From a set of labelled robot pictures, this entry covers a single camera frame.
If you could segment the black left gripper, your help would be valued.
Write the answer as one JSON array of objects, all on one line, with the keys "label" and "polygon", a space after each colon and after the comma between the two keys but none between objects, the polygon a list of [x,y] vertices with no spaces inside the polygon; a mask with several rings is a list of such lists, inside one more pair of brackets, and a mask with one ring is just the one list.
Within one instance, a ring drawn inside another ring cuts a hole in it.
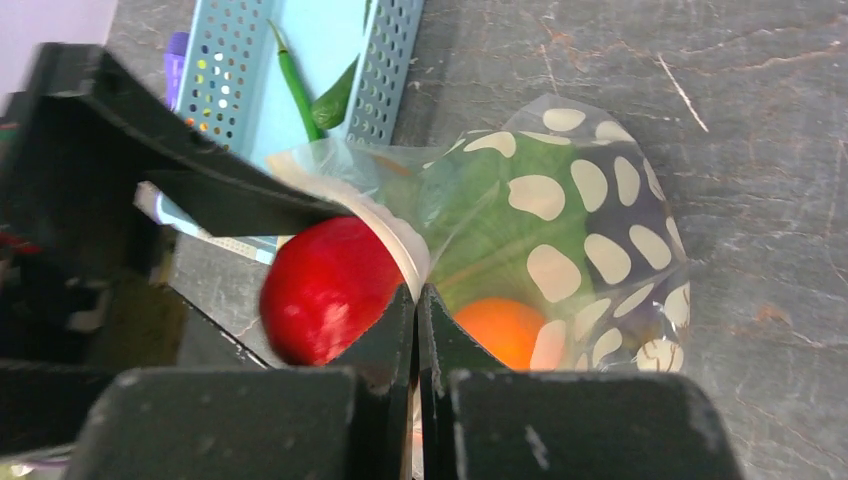
[{"label": "black left gripper", "polygon": [[123,370],[181,363],[173,290],[105,337],[117,287],[151,292],[166,231],[132,203],[152,183],[217,237],[291,235],[341,205],[274,180],[172,113],[98,45],[48,42],[1,119],[1,454],[63,451]]}]

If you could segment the green toy bean pod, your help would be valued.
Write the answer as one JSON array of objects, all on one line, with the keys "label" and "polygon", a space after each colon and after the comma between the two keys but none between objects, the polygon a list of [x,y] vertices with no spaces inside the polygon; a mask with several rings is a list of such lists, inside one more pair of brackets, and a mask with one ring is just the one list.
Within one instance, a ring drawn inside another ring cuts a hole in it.
[{"label": "green toy bean pod", "polygon": [[279,68],[297,109],[298,117],[305,130],[309,142],[315,142],[324,138],[323,131],[319,129],[312,120],[311,102],[307,90],[301,80],[297,66],[287,48],[285,41],[276,24],[268,19],[267,23],[274,35],[277,44],[277,59]]}]

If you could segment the orange toy fruit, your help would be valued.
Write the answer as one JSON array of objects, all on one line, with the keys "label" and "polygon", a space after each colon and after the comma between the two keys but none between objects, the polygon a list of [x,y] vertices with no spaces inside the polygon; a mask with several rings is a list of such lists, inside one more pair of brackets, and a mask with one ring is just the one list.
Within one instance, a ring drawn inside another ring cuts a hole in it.
[{"label": "orange toy fruit", "polygon": [[520,302],[489,297],[453,315],[457,324],[495,359],[513,370],[528,370],[537,336],[547,318]]}]

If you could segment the red toy apple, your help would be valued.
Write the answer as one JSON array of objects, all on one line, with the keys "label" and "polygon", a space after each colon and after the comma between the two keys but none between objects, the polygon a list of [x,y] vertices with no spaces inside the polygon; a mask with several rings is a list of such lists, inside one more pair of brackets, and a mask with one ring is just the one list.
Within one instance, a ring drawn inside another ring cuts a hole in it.
[{"label": "red toy apple", "polygon": [[269,346],[291,365],[325,365],[381,317],[403,275],[358,217],[297,234],[279,250],[259,294]]}]

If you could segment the clear dotted zip top bag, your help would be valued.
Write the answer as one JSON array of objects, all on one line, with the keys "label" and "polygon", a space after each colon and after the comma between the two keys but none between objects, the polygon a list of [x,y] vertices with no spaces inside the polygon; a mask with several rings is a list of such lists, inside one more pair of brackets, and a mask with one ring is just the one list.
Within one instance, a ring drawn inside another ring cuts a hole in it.
[{"label": "clear dotted zip top bag", "polygon": [[687,258],[636,140],[554,95],[445,148],[322,140],[270,155],[283,184],[347,208],[420,294],[514,370],[676,372]]}]

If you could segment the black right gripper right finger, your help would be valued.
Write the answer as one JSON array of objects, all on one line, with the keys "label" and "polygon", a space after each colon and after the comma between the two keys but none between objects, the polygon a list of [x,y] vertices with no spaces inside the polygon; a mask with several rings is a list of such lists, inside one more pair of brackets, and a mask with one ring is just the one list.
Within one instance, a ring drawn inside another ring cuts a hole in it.
[{"label": "black right gripper right finger", "polygon": [[417,305],[428,479],[739,479],[718,411],[668,373],[503,370],[438,291]]}]

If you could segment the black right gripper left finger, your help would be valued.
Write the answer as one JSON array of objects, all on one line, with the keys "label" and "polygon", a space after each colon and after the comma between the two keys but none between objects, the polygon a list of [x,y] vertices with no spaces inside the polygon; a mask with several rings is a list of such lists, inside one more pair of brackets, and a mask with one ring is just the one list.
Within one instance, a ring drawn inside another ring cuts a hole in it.
[{"label": "black right gripper left finger", "polygon": [[135,369],[91,409],[70,479],[408,479],[415,303],[323,367]]}]

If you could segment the green toy cucumber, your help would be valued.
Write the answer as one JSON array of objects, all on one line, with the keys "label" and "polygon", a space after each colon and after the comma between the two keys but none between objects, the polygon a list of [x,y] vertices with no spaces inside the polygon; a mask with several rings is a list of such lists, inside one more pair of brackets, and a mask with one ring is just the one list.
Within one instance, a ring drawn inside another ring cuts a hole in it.
[{"label": "green toy cucumber", "polygon": [[312,120],[319,129],[333,129],[344,121],[358,61],[355,57],[335,83],[312,103]]}]

